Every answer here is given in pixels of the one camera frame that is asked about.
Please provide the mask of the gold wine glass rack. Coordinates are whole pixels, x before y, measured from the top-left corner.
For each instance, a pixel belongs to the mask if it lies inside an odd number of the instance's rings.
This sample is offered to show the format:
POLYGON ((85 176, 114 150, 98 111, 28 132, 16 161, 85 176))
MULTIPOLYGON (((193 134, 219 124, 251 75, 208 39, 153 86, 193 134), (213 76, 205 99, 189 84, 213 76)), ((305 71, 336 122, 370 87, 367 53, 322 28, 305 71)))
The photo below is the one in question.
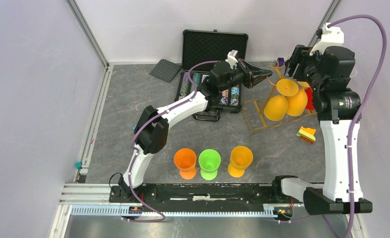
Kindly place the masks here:
POLYGON ((316 111, 310 111, 307 109, 305 109, 304 112, 300 116, 297 116, 297 117, 291 117, 291 116, 286 114, 285 117, 280 121, 271 121, 265 117, 264 108, 265 108, 266 103, 269 101, 269 99, 271 97, 278 95, 278 92, 275 88, 276 82, 280 79, 286 78, 284 76, 284 73, 281 72, 281 70, 284 69, 284 66, 278 67, 277 62, 275 62, 275 63, 270 63, 270 67, 276 73, 276 75, 278 76, 278 79, 274 83, 272 81, 270 81, 269 78, 267 79, 268 82, 272 86, 270 88, 268 97, 265 100, 253 99, 253 100, 249 100, 249 101, 246 101, 243 103, 242 110, 243 110, 245 119, 248 123, 250 131, 255 132, 255 131, 258 131, 258 130, 264 129, 264 128, 278 127, 278 126, 281 126, 281 125, 286 124, 286 123, 292 123, 292 122, 302 120, 308 116, 316 117, 317 116, 316 111))

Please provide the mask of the yellow wine glass back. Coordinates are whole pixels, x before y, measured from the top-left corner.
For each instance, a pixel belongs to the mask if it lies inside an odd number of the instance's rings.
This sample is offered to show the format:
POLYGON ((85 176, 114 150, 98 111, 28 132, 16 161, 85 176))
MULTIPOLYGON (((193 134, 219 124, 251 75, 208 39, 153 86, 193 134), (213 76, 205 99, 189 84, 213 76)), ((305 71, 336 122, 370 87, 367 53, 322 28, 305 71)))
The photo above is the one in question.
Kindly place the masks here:
POLYGON ((300 116, 308 103, 308 95, 305 90, 310 87, 309 84, 301 81, 298 81, 298 84, 302 86, 298 92, 294 96, 287 97, 288 108, 286 114, 291 117, 300 116))

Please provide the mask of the red plastic wine glass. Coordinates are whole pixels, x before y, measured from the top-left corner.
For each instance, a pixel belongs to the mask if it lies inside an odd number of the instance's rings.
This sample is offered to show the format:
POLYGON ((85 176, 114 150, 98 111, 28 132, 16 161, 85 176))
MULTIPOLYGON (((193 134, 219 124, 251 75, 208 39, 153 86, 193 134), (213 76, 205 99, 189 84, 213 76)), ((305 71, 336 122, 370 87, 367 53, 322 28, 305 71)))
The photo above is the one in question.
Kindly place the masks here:
POLYGON ((307 95, 307 104, 306 109, 310 111, 314 111, 314 105, 313 105, 313 91, 310 87, 307 87, 305 89, 306 95, 307 95))

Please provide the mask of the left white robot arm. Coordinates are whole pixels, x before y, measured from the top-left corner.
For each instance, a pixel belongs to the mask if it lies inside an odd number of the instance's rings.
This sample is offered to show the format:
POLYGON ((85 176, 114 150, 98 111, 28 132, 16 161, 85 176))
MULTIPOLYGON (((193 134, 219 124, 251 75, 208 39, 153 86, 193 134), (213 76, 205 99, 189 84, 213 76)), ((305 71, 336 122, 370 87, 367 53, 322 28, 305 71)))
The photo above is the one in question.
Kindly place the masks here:
POLYGON ((146 169, 154 156, 167 143, 169 129, 183 119, 205 111, 222 98, 222 92, 235 86, 253 88, 272 76, 272 71, 253 66, 243 59, 213 60, 205 80, 189 95, 160 108, 146 107, 135 127, 130 143, 133 151, 129 167, 119 180, 121 195, 128 202, 140 197, 146 169))

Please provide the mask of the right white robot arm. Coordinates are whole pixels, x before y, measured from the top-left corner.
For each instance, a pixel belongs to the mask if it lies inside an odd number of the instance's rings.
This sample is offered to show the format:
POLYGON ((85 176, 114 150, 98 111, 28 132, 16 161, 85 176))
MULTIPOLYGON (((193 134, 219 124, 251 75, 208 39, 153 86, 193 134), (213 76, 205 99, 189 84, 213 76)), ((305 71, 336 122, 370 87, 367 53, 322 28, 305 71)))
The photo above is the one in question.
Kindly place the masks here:
POLYGON ((271 196, 277 202, 292 197, 302 202, 310 215, 371 213, 372 202, 361 191, 357 168, 357 137, 362 104, 348 84, 355 66, 355 54, 342 46, 313 52, 297 45, 285 63, 285 73, 307 82, 317 112, 325 145, 323 187, 296 176, 276 176, 271 196))

